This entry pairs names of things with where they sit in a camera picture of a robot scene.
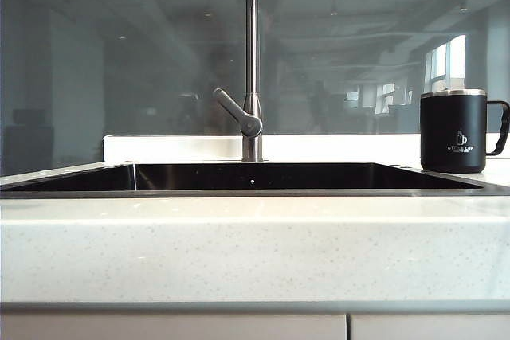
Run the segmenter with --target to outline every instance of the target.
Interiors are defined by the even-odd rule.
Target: black mug
[[[485,152],[487,104],[503,107],[496,149]],[[486,155],[503,151],[508,135],[510,106],[487,101],[483,89],[458,89],[422,94],[420,132],[422,167],[444,173],[480,173]]]

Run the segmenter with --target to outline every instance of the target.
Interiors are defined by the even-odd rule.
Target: cabinet door
[[[3,313],[2,340],[344,340],[343,315]]]
[[[352,315],[351,340],[509,340],[510,315]]]

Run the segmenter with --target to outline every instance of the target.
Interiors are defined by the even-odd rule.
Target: faucet
[[[258,44],[258,0],[246,0],[246,96],[244,108],[222,89],[213,91],[214,98],[237,121],[242,133],[242,161],[263,162],[262,158],[262,120],[259,101],[259,63]]]

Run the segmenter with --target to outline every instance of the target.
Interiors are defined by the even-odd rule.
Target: stainless steel sink
[[[377,163],[125,165],[4,185],[2,198],[510,195],[510,188]]]

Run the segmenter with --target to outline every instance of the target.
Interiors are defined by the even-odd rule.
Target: stainless steel rim
[[[429,97],[437,96],[486,96],[487,92],[484,89],[447,89],[444,91],[423,93],[422,98],[428,99]]]

